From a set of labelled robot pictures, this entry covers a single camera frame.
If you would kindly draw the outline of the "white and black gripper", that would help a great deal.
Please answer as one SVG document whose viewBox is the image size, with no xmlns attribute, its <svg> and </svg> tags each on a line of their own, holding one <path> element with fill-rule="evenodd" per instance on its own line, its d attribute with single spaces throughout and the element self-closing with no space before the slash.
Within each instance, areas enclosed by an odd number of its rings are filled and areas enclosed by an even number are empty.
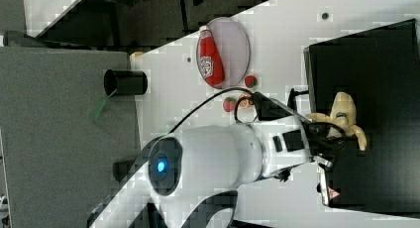
<svg viewBox="0 0 420 228">
<path fill-rule="evenodd" d="M 329 122 L 311 122 L 281 102 L 253 94 L 258 120 L 253 131 L 262 146 L 262 174 L 259 179 L 286 181 L 291 171 L 317 163 L 330 171 L 346 145 L 343 129 Z"/>
</svg>

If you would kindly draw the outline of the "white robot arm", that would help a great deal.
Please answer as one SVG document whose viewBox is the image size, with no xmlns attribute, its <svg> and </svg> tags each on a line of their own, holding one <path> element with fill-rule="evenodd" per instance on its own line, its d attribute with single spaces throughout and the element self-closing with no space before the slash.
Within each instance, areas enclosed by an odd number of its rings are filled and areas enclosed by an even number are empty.
<svg viewBox="0 0 420 228">
<path fill-rule="evenodd" d="M 249 99 L 255 122 L 186 129 L 147 143 L 86 228 L 133 228 L 149 205 L 157 211 L 155 228 L 229 228 L 240 186 L 287 180 L 307 163 L 332 166 L 333 124 L 312 122 L 259 92 Z"/>
</svg>

